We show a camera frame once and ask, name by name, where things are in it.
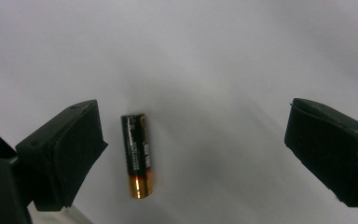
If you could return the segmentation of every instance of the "black and gold battery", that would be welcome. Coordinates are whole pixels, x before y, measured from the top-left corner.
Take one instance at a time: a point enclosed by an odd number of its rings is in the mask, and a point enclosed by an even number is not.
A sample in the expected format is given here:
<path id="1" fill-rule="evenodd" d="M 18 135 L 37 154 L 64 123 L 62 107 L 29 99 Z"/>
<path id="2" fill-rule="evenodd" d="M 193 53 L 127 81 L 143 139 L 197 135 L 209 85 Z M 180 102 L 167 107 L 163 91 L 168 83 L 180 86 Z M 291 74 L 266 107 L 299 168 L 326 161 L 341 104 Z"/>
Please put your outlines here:
<path id="1" fill-rule="evenodd" d="M 121 116 L 131 197 L 142 199 L 153 192 L 150 150 L 144 114 Z"/>

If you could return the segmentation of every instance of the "battery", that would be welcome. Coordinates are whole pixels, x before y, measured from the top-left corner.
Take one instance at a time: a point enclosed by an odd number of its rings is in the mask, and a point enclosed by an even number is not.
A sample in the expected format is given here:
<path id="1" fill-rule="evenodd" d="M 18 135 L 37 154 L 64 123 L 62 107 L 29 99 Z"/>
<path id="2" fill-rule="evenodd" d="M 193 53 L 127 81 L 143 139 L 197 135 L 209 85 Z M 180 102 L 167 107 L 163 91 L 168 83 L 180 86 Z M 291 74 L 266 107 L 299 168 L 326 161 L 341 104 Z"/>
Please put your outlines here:
<path id="1" fill-rule="evenodd" d="M 121 116 L 127 170 L 132 198 L 142 199 L 153 192 L 150 149 L 145 114 Z"/>

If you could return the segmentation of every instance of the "aa battery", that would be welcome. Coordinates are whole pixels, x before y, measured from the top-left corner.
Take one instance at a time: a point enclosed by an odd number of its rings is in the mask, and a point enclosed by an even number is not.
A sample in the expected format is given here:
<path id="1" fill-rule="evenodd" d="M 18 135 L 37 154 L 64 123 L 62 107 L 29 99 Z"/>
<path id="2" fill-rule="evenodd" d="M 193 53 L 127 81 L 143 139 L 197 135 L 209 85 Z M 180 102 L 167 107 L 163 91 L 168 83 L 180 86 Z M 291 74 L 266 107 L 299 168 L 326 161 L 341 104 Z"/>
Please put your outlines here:
<path id="1" fill-rule="evenodd" d="M 121 116 L 131 197 L 142 199 L 153 192 L 151 160 L 144 114 Z"/>

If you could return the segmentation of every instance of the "white surface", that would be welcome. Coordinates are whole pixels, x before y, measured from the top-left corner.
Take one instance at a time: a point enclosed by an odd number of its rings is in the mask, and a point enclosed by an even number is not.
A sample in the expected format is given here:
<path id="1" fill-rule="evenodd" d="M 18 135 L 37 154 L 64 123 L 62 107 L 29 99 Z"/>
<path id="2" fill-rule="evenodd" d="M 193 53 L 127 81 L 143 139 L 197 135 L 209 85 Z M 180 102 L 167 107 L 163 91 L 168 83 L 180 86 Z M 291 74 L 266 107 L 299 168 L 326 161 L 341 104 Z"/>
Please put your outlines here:
<path id="1" fill-rule="evenodd" d="M 358 119 L 358 1 L 0 1 L 0 135 L 99 101 L 94 223 L 358 223 L 283 143 L 294 97 Z M 119 117 L 145 112 L 155 193 L 129 197 Z"/>

